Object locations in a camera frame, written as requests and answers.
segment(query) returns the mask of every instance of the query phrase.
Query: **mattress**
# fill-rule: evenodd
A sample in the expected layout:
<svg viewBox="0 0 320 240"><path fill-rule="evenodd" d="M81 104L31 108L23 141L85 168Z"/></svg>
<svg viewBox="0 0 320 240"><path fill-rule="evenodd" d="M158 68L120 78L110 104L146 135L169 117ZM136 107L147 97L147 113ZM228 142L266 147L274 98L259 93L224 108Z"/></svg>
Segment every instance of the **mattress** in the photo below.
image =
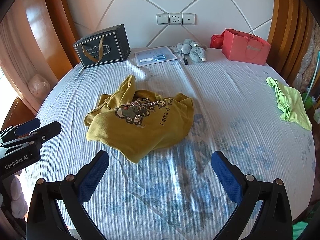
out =
<svg viewBox="0 0 320 240"><path fill-rule="evenodd" d="M204 63L184 65L177 57L137 68L132 52L125 62L73 68L37 115L42 126L58 121L62 131L43 145L42 159L24 170L28 193L37 179L62 180L105 150L109 167L84 207L107 239L213 239L236 207L211 168L211 154L221 150L244 174L270 182L281 178L296 218L310 200L315 148L310 131L280 119L275 91L266 78L285 81L268 65L228 61L217 49L207 50ZM150 152L138 164L85 138L86 114L101 94L116 91L130 74L137 89L164 97L181 92L194 103L189 134L170 148ZM73 227L63 203L59 206ZM257 203L242 237L250 232L260 206Z"/></svg>

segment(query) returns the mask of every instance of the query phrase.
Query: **pink paper bag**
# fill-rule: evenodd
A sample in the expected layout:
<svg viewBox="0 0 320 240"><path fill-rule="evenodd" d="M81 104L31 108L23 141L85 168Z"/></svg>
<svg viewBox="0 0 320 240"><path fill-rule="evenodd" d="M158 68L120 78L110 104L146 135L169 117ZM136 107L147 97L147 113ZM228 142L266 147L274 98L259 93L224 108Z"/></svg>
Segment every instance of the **pink paper bag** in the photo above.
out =
<svg viewBox="0 0 320 240"><path fill-rule="evenodd" d="M228 60L264 65L270 49L271 45L258 36L225 30L222 53Z"/></svg>

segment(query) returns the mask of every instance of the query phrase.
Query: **metal screw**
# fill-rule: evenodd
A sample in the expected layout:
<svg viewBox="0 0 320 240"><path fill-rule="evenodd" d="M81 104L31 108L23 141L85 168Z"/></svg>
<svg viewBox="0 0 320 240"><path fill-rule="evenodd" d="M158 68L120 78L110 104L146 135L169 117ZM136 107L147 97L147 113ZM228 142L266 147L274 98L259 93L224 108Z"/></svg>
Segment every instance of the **metal screw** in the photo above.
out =
<svg viewBox="0 0 320 240"><path fill-rule="evenodd" d="M42 179L42 178L37 180L37 184L39 184L39 185L42 184L43 182L44 182L44 179Z"/></svg>
<svg viewBox="0 0 320 240"><path fill-rule="evenodd" d="M276 184L282 185L282 184L283 184L283 181L282 181L281 179L276 179Z"/></svg>
<svg viewBox="0 0 320 240"><path fill-rule="evenodd" d="M75 176L70 174L70 175L66 176L66 181L72 181L74 178L75 178Z"/></svg>
<svg viewBox="0 0 320 240"><path fill-rule="evenodd" d="M254 181L254 176L252 176L252 175L247 175L247 176L245 176L245 178L248 180L248 181Z"/></svg>

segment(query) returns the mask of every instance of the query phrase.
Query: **logo on pink bag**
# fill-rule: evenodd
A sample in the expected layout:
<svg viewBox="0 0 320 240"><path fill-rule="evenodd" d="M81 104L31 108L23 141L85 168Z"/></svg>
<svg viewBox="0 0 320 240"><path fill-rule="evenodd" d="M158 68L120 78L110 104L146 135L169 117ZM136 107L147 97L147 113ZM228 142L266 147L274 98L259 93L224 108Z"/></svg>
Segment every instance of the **logo on pink bag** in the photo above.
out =
<svg viewBox="0 0 320 240"><path fill-rule="evenodd" d="M255 51L261 51L261 49L257 49L257 48L251 47L250 45L247 46L247 49L252 49L252 50L255 50Z"/></svg>

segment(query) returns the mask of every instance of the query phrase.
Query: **wall switch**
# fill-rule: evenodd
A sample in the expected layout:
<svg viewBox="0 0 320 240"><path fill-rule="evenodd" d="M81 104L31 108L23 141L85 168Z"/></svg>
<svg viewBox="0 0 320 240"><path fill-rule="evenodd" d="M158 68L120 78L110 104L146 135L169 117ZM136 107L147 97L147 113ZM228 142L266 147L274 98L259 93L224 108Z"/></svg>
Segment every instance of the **wall switch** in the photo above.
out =
<svg viewBox="0 0 320 240"><path fill-rule="evenodd" d="M158 13L157 14L158 25L169 25L169 14L168 13Z"/></svg>
<svg viewBox="0 0 320 240"><path fill-rule="evenodd" d="M182 14L181 13L169 13L170 24L180 25L182 24Z"/></svg>
<svg viewBox="0 0 320 240"><path fill-rule="evenodd" d="M183 13L182 14L183 25L196 25L196 15L194 13Z"/></svg>

